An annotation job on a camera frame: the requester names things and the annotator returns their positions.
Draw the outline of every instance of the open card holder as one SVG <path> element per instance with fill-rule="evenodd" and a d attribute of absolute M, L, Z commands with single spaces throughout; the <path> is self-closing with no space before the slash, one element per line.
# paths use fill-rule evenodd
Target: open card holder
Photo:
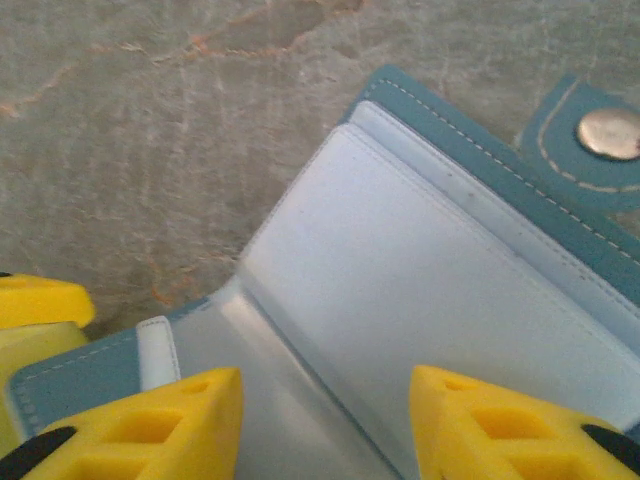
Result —
<path fill-rule="evenodd" d="M 5 391 L 16 422 L 32 436 L 234 365 L 237 478 L 414 479 L 409 379 L 431 364 L 633 430 L 640 242 L 527 160 L 383 67 L 224 288 L 20 370 Z"/>

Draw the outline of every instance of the snap button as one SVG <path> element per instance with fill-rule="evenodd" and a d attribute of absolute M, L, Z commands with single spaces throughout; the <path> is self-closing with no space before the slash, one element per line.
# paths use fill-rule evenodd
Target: snap button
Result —
<path fill-rule="evenodd" d="M 629 161 L 640 156 L 640 114 L 603 108 L 586 114 L 577 129 L 582 145 L 599 155 Z"/>

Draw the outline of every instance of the floor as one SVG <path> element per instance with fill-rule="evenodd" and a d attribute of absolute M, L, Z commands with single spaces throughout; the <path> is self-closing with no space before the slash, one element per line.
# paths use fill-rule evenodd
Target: floor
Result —
<path fill-rule="evenodd" d="M 637 0 L 5 0 L 1 269 L 132 325 L 229 277 L 376 67 L 512 142 L 566 72 L 640 104 L 638 52 Z"/>

